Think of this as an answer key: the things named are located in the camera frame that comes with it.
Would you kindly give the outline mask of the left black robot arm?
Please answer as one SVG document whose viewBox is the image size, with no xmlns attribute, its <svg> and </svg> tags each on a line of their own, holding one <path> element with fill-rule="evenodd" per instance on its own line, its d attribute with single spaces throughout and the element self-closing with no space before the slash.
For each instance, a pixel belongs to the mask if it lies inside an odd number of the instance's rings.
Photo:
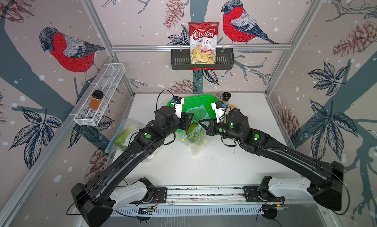
<svg viewBox="0 0 377 227">
<path fill-rule="evenodd" d="M 178 117 L 174 107 L 162 106 L 155 111 L 154 120 L 139 129 L 127 149 L 100 175 L 72 188 L 74 205 L 88 226 L 99 227 L 116 207 L 153 195 L 154 185 L 146 178 L 122 189 L 118 189 L 118 185 L 139 163 L 164 145 L 168 136 L 178 129 L 189 129 L 193 117 L 193 113 L 185 112 Z"/>
</svg>

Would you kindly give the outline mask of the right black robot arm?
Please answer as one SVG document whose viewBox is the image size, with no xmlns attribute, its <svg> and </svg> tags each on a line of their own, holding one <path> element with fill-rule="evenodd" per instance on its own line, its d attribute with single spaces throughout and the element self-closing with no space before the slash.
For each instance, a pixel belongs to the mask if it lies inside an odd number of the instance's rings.
<svg viewBox="0 0 377 227">
<path fill-rule="evenodd" d="M 307 191 L 314 201 L 332 211 L 342 209 L 344 166 L 339 162 L 323 162 L 304 155 L 269 134 L 249 126 L 248 117 L 239 110 L 231 110 L 226 121 L 202 119 L 199 124 L 208 136 L 219 135 L 231 139 L 251 154 L 274 160 L 310 180 Z"/>
</svg>

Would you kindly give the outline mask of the clear zipper bag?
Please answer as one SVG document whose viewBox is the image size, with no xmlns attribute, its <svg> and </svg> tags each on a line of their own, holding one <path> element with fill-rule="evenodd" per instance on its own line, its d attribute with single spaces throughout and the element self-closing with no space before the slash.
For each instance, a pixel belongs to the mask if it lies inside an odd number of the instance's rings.
<svg viewBox="0 0 377 227">
<path fill-rule="evenodd" d="M 198 156 L 207 143 L 206 131 L 199 121 L 210 117 L 204 105 L 188 109 L 186 113 L 193 114 L 193 118 L 189 129 L 183 132 L 182 144 L 190 147 L 193 156 Z"/>
<path fill-rule="evenodd" d="M 139 121 L 134 119 L 124 119 L 121 122 L 119 128 L 105 150 L 105 153 L 108 155 L 108 165 L 127 150 L 129 142 L 132 141 L 139 130 L 144 127 L 145 124 L 141 124 Z"/>
</svg>

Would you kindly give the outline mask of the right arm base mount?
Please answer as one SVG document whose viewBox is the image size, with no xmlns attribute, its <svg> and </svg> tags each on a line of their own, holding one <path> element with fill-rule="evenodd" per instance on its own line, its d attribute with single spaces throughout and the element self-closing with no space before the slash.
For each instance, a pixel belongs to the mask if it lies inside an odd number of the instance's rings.
<svg viewBox="0 0 377 227">
<path fill-rule="evenodd" d="M 277 197 L 268 188 L 260 188 L 259 186 L 244 186 L 243 196 L 246 202 L 285 202 L 284 196 Z"/>
</svg>

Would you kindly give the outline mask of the chinese cabbage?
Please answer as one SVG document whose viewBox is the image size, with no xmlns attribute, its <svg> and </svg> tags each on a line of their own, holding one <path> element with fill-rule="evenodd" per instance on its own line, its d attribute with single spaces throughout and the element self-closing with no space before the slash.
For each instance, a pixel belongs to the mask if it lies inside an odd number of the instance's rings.
<svg viewBox="0 0 377 227">
<path fill-rule="evenodd" d="M 197 121 L 193 121 L 189 129 L 185 131 L 185 144 L 188 146 L 203 146 L 206 142 L 206 131 Z"/>
<path fill-rule="evenodd" d="M 131 136 L 134 133 L 138 133 L 140 129 L 139 124 L 131 124 L 125 130 L 123 130 L 113 141 L 114 146 L 122 152 L 125 152 L 128 148 L 128 144 L 131 141 Z"/>
</svg>

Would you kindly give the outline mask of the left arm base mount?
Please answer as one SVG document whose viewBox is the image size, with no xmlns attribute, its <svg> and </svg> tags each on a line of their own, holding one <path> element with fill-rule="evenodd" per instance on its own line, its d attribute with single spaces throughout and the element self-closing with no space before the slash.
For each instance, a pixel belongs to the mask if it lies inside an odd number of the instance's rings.
<svg viewBox="0 0 377 227">
<path fill-rule="evenodd" d="M 156 203 L 166 203 L 167 202 L 167 188 L 157 187 L 154 191 L 148 191 L 146 197 L 142 200 L 134 201 L 131 204 L 156 204 Z"/>
</svg>

